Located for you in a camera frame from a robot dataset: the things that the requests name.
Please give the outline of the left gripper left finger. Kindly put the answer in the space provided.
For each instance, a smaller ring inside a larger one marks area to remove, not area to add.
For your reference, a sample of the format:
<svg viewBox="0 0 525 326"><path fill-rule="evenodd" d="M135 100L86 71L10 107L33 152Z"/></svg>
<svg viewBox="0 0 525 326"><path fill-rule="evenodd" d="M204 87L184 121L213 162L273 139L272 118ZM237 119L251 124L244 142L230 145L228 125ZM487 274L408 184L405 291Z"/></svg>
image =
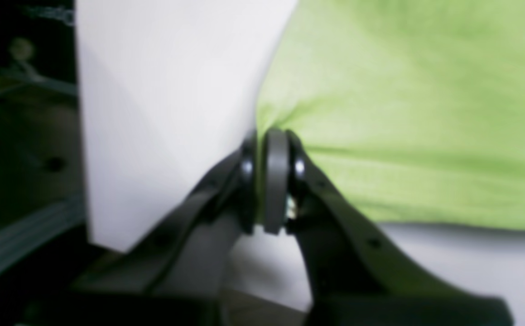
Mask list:
<svg viewBox="0 0 525 326"><path fill-rule="evenodd" d="M256 132L219 161L128 254L29 306L30 326L227 326L219 293L253 231Z"/></svg>

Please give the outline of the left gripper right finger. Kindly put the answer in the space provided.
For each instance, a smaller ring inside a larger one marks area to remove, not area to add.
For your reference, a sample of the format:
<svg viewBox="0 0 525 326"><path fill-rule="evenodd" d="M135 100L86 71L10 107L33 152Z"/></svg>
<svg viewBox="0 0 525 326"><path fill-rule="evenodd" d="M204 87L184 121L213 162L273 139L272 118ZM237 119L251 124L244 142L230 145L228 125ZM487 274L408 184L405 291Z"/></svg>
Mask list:
<svg viewBox="0 0 525 326"><path fill-rule="evenodd" d="M291 130L265 132L264 230L293 235L312 296L306 326L512 326L503 299L423 268L352 206Z"/></svg>

